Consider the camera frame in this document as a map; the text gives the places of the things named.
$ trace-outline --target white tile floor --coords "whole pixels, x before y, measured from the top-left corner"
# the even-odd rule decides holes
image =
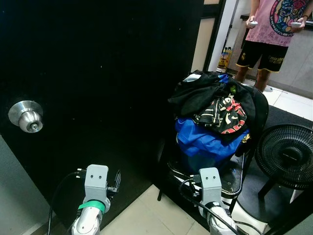
[[[246,79],[246,84],[254,81]],[[313,101],[277,88],[264,92],[269,105],[313,121]],[[101,235],[208,235],[209,232],[184,212],[166,195],[157,201],[158,189],[148,188],[117,218],[101,231]],[[266,224],[255,220],[236,204],[233,219],[252,224],[263,231]],[[240,225],[249,235],[257,235],[250,227]]]
[[[102,231],[101,235],[209,235],[197,221],[166,195],[157,201],[158,188],[152,185]],[[253,219],[236,204],[233,219],[263,231],[266,224]],[[240,225],[249,235],[253,229]]]
[[[253,86],[254,81],[246,79],[245,84]],[[313,100],[274,87],[263,94],[269,105],[313,121]]]

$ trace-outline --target game controller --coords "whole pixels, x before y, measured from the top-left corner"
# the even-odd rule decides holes
[[[291,26],[292,26],[292,28],[299,28],[301,26],[301,24],[302,23],[300,23],[300,22],[292,22]]]
[[[249,25],[255,27],[258,23],[256,21],[249,21]]]

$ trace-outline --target black cable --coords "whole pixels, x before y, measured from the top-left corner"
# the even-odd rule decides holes
[[[205,205],[202,205],[200,202],[197,202],[196,200],[187,197],[183,192],[182,192],[182,187],[183,185],[190,181],[190,179],[185,180],[181,183],[181,185],[179,186],[179,192],[180,194],[183,196],[183,198],[185,198],[187,201],[198,205],[199,207],[202,207],[203,209],[205,209],[207,212],[209,212],[211,215],[213,215],[214,217],[218,218],[223,224],[225,224],[235,235],[240,235],[239,232],[237,230],[235,230],[233,227],[231,227],[225,220],[223,220],[218,214],[216,214],[215,212],[213,212],[211,209],[209,209],[208,207],[206,207]]]
[[[240,228],[239,226],[237,226],[237,230],[238,232],[240,232],[242,235],[249,235],[247,232],[245,232],[242,228]]]
[[[260,230],[258,230],[256,227],[254,227],[251,224],[248,224],[248,223],[245,223],[245,222],[241,222],[241,221],[236,221],[236,220],[234,220],[234,222],[236,224],[243,224],[243,225],[249,226],[250,228],[253,228],[255,231],[257,231],[259,235],[263,235],[263,233]]]
[[[51,200],[51,203],[50,203],[50,210],[49,210],[49,219],[48,219],[48,232],[47,232],[47,235],[50,235],[51,233],[51,220],[52,220],[52,211],[53,211],[53,203],[54,203],[54,200],[56,198],[56,195],[59,193],[60,191],[60,188],[62,186],[62,184],[71,176],[75,176],[75,175],[78,175],[79,172],[72,172],[70,174],[68,174],[66,177],[63,178],[63,180],[59,183],[59,185],[57,186],[57,188],[55,189],[54,193],[53,193],[53,196],[52,196],[52,200]]]
[[[75,223],[76,220],[77,220],[77,218],[74,219],[74,222],[69,226],[69,228],[67,229],[67,231],[66,231],[63,235],[68,235],[68,234],[69,234],[69,231],[70,231],[71,228],[73,227],[73,225],[74,225],[74,223]]]

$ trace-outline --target chair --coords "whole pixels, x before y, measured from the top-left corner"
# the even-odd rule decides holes
[[[231,203],[224,202],[229,206],[230,213],[232,213],[237,198],[242,191],[246,170],[254,156],[258,139],[261,136],[268,117],[268,101],[266,97],[254,87],[245,86],[245,88],[252,96],[256,112],[254,130],[250,132],[251,141],[242,144],[237,149],[235,155],[230,158],[230,161],[219,168],[222,182],[222,197],[231,199]],[[180,180],[178,178],[186,180],[190,176],[190,173],[187,172],[181,164],[180,149],[176,144],[174,120],[172,121],[171,131],[168,133],[165,139],[163,151],[159,160],[159,170],[163,174],[159,185],[160,191],[157,198],[158,201],[160,201],[162,198],[165,183],[174,182],[175,184],[180,184]],[[195,188],[193,195],[199,195],[199,190]]]

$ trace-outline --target hand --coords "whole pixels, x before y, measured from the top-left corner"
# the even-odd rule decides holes
[[[304,26],[305,26],[305,22],[307,20],[305,20],[303,17],[298,19],[297,22],[300,22],[301,23],[301,26],[300,27],[297,27],[297,28],[293,28],[291,27],[291,32],[293,33],[298,33],[298,32],[301,32],[303,29],[304,29]]]
[[[255,17],[254,16],[250,16],[249,19],[246,21],[246,27],[247,28],[254,28],[255,25],[249,25],[249,22],[252,22],[255,20]]]

